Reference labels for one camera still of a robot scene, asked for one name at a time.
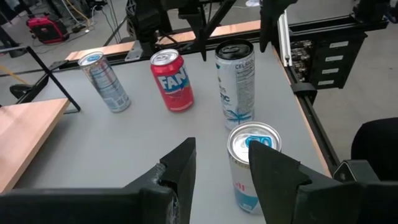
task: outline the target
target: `wooden board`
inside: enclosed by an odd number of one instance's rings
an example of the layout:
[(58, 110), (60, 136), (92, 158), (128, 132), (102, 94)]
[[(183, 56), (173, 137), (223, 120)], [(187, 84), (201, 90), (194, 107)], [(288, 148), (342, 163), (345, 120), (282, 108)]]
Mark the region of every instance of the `wooden board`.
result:
[[(236, 34), (236, 33), (240, 33), (240, 32), (256, 30), (256, 29), (260, 29), (260, 21), (251, 21), (251, 22), (243, 22), (240, 24), (220, 26), (214, 30), (214, 32), (212, 33), (211, 36), (216, 37), (219, 35)], [(184, 32), (181, 34), (171, 35), (171, 37), (173, 37), (173, 39), (175, 39), (177, 42), (185, 42), (185, 41), (194, 40), (195, 34), (191, 31), (191, 32)], [(172, 41), (169, 40), (168, 38), (163, 38), (162, 41), (160, 41), (159, 43), (160, 44), (171, 44)], [(94, 48), (94, 49), (80, 50), (77, 52), (70, 53), (69, 56), (65, 60), (78, 60), (78, 59), (81, 59), (86, 54), (89, 54), (92, 52), (97, 52), (97, 51), (104, 52), (105, 55), (115, 54), (115, 53), (120, 53), (120, 52), (127, 52), (132, 48), (133, 45), (134, 45), (134, 42), (128, 42), (128, 43), (123, 43), (123, 44), (110, 45), (107, 47), (98, 47), (98, 48)]]
[(0, 192), (13, 188), (68, 105), (63, 98), (0, 108)]

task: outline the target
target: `can label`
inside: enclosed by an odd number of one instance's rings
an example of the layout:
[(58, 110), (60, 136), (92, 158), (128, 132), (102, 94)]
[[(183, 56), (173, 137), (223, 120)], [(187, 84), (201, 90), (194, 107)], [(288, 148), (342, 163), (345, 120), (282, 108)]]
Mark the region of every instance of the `can label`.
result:
[(229, 155), (232, 181), (236, 203), (245, 211), (253, 215), (261, 215), (262, 210), (254, 188), (248, 164), (243, 164)]
[(129, 97), (109, 65), (101, 62), (83, 69), (112, 112), (123, 111), (130, 105)]
[(175, 75), (159, 76), (157, 79), (165, 94), (170, 96), (181, 96), (183, 89), (190, 86), (184, 66)]
[(229, 129), (254, 118), (254, 52), (238, 60), (216, 57), (225, 125)]
[(184, 64), (176, 74), (160, 74), (155, 79), (169, 110), (183, 111), (193, 104), (192, 88)]

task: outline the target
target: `aluminum can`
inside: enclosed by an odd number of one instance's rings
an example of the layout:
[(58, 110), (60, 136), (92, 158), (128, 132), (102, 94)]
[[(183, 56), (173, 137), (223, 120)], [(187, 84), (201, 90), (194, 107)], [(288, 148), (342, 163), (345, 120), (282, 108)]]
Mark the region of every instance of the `aluminum can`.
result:
[(124, 111), (130, 106), (131, 100), (104, 53), (90, 53), (82, 57), (78, 64), (113, 113)]
[(228, 137), (228, 157), (236, 202), (244, 211), (262, 215), (249, 167), (250, 141), (259, 141), (280, 152), (280, 136), (271, 126), (251, 121), (235, 127)]
[(216, 48), (216, 68), (225, 126), (254, 118), (254, 51), (247, 40), (227, 40)]
[(170, 111), (183, 112), (193, 104), (192, 87), (184, 59), (174, 49), (157, 52), (150, 58), (150, 69)]

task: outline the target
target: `black metal bar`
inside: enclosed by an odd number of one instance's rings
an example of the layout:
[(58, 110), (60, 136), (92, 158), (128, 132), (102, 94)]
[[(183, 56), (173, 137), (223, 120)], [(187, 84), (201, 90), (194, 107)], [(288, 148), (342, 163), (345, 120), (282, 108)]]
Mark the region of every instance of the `black metal bar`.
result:
[(206, 14), (205, 14), (205, 8), (203, 7), (203, 5), (200, 5), (200, 15), (201, 15), (201, 22), (204, 26), (207, 25), (207, 21), (206, 21)]
[(191, 31), (192, 31), (192, 28), (187, 27), (187, 28), (175, 29), (175, 30), (173, 30), (173, 32), (171, 34), (180, 34), (183, 32), (191, 32)]
[(32, 102), (32, 100), (43, 90), (48, 82), (49, 77), (44, 74), (39, 80), (37, 80), (28, 93), (17, 100), (16, 104)]
[(18, 2), (19, 2), (19, 5), (21, 6), (21, 8), (23, 8), (25, 11), (26, 11), (26, 13), (27, 13), (27, 15), (29, 16), (29, 15), (32, 15), (32, 11), (29, 9), (29, 7), (25, 4), (25, 2), (24, 2), (24, 0), (18, 0)]
[(169, 15), (165, 10), (159, 10), (160, 14), (160, 29), (166, 34), (171, 34), (173, 32), (172, 25), (170, 23)]
[(0, 52), (9, 52), (11, 58), (16, 58), (26, 53), (25, 49), (20, 49), (8, 33), (0, 26), (0, 41), (4, 45), (4, 49)]
[(58, 16), (58, 18), (62, 18), (62, 14), (58, 10), (58, 8), (55, 6), (54, 2), (52, 0), (47, 0), (47, 3), (49, 4), (50, 8), (54, 11), (55, 15)]
[[(285, 68), (286, 74), (291, 83), (299, 83), (299, 80), (295, 74), (294, 69), (291, 67)], [(340, 164), (340, 160), (336, 155), (330, 140), (322, 127), (322, 124), (317, 116), (317, 113), (313, 109), (311, 99), (307, 96), (296, 96), (301, 108), (303, 109), (304, 115), (310, 125), (312, 133), (317, 141), (319, 148), (325, 158), (326, 164), (328, 165), (329, 171), (334, 173)]]
[(225, 17), (227, 12), (231, 9), (233, 4), (235, 3), (235, 0), (225, 0), (220, 8), (216, 11), (215, 15), (213, 18), (210, 19), (210, 22), (207, 24), (205, 30), (204, 30), (204, 38), (207, 39), (209, 36), (213, 33), (213, 31), (216, 29), (218, 24), (221, 22), (221, 20)]
[[(34, 72), (43, 72), (41, 68), (38, 69), (33, 69), (33, 70), (28, 70), (28, 71), (23, 71), (23, 72), (14, 72), (14, 75), (23, 75), (23, 74), (29, 74), (29, 73), (34, 73)], [(0, 74), (0, 77), (8, 77), (10, 74)]]
[(6, 53), (6, 52), (10, 52), (12, 50), (24, 50), (26, 47), (23, 46), (18, 46), (18, 47), (9, 47), (9, 48), (5, 48), (5, 49), (0, 49), (0, 53)]
[(212, 3), (216, 3), (216, 2), (222, 3), (223, 1), (225, 1), (225, 0), (203, 0), (203, 1), (199, 1), (199, 3), (204, 5), (204, 4), (210, 4), (211, 2)]
[(352, 17), (339, 17), (339, 19), (321, 20), (308, 23), (292, 24), (290, 41), (321, 40), (342, 35), (358, 34), (372, 30), (385, 29), (388, 20), (383, 19), (373, 23), (359, 23)]
[(117, 26), (117, 28), (113, 31), (111, 36), (106, 40), (103, 47), (108, 46), (108, 44), (112, 41), (113, 37), (119, 32), (119, 29), (123, 26), (123, 24), (126, 22), (126, 20), (127, 20), (127, 16), (124, 17), (123, 21)]
[(51, 72), (47, 66), (43, 63), (43, 61), (37, 56), (37, 54), (33, 51), (31, 47), (26, 47), (26, 50), (31, 54), (31, 56), (36, 60), (36, 62), (43, 68), (44, 72), (49, 76), (52, 81), (58, 86), (61, 92), (68, 98), (68, 100), (75, 106), (75, 108), (80, 111), (80, 106), (76, 103), (76, 101), (69, 95), (69, 93), (64, 89), (61, 83), (55, 78), (54, 74)]

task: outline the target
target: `black office chair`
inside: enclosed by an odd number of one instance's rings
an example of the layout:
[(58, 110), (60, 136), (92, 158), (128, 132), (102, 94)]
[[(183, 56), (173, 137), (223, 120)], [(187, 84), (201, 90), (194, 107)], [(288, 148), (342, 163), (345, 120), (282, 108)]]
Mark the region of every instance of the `black office chair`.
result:
[(398, 180), (398, 118), (364, 123), (355, 135), (351, 159), (369, 162), (380, 180)]

